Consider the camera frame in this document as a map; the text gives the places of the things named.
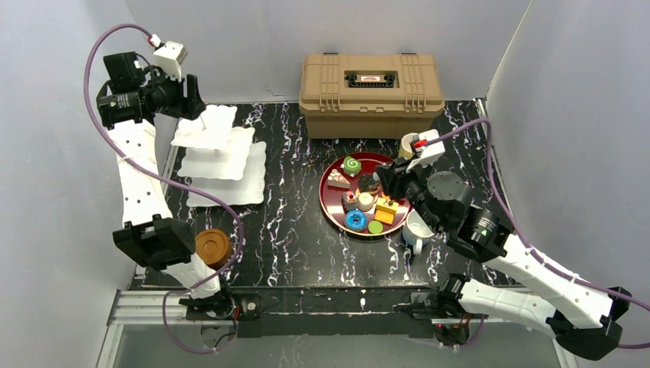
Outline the white three-tier dessert stand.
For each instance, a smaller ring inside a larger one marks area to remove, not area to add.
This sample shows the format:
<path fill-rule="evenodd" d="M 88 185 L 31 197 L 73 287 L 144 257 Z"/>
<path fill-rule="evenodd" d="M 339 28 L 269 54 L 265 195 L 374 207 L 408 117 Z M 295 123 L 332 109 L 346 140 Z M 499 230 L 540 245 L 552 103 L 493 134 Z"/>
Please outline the white three-tier dessert stand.
<path fill-rule="evenodd" d="M 257 205 L 264 201 L 267 144 L 254 141 L 254 127 L 235 125 L 237 110 L 211 104 L 199 118 L 179 121 L 171 145 L 185 155 L 177 175 L 226 205 Z"/>

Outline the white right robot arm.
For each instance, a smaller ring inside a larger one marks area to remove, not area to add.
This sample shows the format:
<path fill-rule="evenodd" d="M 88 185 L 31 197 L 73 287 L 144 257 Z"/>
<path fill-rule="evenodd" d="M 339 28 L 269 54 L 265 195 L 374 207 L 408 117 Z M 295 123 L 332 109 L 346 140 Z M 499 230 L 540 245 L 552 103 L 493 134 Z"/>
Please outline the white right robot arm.
<path fill-rule="evenodd" d="M 424 178 L 409 165 L 404 158 L 380 164 L 374 179 L 391 199 L 407 199 L 426 229 L 446 233 L 455 252 L 530 289 L 523 294 L 451 274 L 438 288 L 438 305 L 520 324 L 586 360 L 601 360 L 621 346 L 617 320 L 629 309 L 627 291 L 594 291 L 579 276 L 553 273 L 559 264 L 535 256 L 506 221 L 473 205 L 472 189 L 460 176 L 443 171 Z"/>

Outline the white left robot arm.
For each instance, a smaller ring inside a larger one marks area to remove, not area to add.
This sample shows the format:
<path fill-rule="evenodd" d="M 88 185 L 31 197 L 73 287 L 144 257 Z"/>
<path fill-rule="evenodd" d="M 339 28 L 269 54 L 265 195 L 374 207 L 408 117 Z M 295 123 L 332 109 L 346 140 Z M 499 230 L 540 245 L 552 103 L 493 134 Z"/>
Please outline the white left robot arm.
<path fill-rule="evenodd" d="M 135 51 L 104 57 L 109 79 L 96 98 L 100 132 L 116 150 L 123 193 L 123 227 L 113 241 L 138 265 L 174 277 L 192 299 L 214 297 L 221 282 L 199 257 L 190 225 L 173 218 L 155 152 L 156 115 L 198 118 L 205 111 L 198 79 L 171 78 L 138 58 Z"/>

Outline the red round tray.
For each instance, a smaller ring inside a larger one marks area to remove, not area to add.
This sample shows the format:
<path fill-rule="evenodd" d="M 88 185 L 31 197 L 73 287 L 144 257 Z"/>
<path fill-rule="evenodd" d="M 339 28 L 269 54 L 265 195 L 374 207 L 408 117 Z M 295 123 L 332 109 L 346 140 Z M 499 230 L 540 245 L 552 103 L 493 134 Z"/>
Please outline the red round tray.
<path fill-rule="evenodd" d="M 333 169 L 338 169 L 342 172 L 340 167 L 343 165 L 343 162 L 347 157 L 348 155 L 341 156 L 337 160 L 333 161 L 320 180 L 319 199 L 325 216 L 334 225 L 339 227 L 341 230 L 344 230 L 349 235 L 356 235 L 361 238 L 376 238 L 400 230 L 400 228 L 405 224 L 408 214 L 412 211 L 412 207 L 406 199 L 395 201 L 396 205 L 394 205 L 395 211 L 393 214 L 393 222 L 390 225 L 381 222 L 381 232 L 371 233 L 368 228 L 365 228 L 361 232 L 356 232 L 345 226 L 346 210 L 343 206 L 342 200 L 344 191 L 341 188 L 327 184 L 327 177 Z M 392 162 L 392 159 L 388 156 L 373 152 L 352 153 L 349 157 L 352 157 L 361 163 L 361 171 L 358 176 L 352 178 L 347 174 L 344 174 L 344 176 L 350 181 L 350 188 L 354 190 L 358 189 L 358 180 L 362 174 L 373 174 L 378 165 Z"/>

